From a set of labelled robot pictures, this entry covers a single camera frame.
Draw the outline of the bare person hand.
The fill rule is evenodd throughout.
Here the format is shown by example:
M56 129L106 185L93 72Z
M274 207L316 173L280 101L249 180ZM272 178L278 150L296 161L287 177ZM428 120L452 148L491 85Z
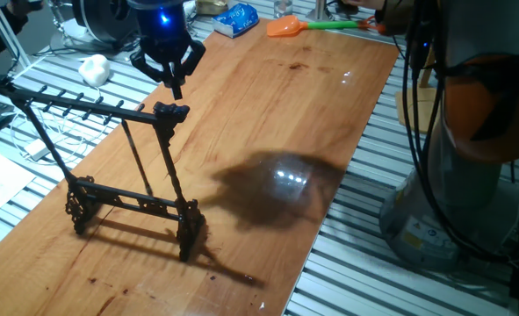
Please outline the bare person hand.
M342 0L344 4L360 6L372 10L382 10L386 0Z

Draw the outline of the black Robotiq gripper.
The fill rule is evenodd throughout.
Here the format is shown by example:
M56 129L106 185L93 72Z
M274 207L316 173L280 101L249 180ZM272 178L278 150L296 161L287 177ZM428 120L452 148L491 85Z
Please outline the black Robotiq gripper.
M141 43L130 55L132 65L141 73L162 83L176 100L183 98L181 86L192 75L205 54L201 41L191 40L182 2L153 2L136 9ZM175 50L186 49L179 61Z

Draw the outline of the bare operator hand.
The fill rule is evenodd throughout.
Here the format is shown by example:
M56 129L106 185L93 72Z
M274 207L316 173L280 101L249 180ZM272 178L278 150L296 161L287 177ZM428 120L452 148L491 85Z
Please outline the bare operator hand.
M41 11L44 6L43 0L10 0L6 7L15 15L26 15L33 11Z

